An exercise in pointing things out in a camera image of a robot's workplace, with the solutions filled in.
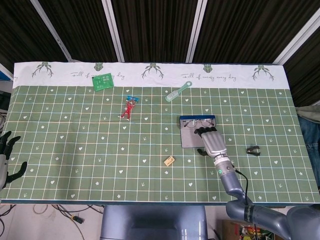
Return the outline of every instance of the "robotic hand on table edge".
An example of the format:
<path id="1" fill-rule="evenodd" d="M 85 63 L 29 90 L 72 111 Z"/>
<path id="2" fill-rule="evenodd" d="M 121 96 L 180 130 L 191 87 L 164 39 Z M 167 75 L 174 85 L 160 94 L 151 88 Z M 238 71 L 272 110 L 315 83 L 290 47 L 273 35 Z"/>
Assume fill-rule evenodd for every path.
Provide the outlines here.
<path id="1" fill-rule="evenodd" d="M 194 131 L 203 140 L 205 151 L 218 169 L 225 192 L 236 200 L 227 202 L 226 212 L 231 219 L 246 221 L 267 229 L 285 240 L 320 240 L 320 206 L 295 206 L 287 215 L 264 206 L 254 205 L 247 197 L 227 156 L 227 147 L 215 127 L 200 127 Z"/>
<path id="2" fill-rule="evenodd" d="M 8 142 L 8 138 L 11 135 L 11 131 L 8 131 L 0 137 L 0 191 L 6 187 L 7 184 L 22 177 L 27 170 L 27 162 L 23 162 L 20 170 L 17 173 L 9 175 L 8 164 L 10 154 L 13 146 L 20 139 L 20 136 L 11 138 Z"/>

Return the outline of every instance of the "small beige block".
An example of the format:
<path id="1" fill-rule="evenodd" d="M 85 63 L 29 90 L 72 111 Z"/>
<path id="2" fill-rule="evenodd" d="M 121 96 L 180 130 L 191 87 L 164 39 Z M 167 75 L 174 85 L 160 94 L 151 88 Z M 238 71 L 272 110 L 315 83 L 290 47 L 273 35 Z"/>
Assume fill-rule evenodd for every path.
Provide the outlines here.
<path id="1" fill-rule="evenodd" d="M 169 167 L 173 162 L 175 161 L 173 156 L 168 157 L 165 161 L 164 164 Z"/>

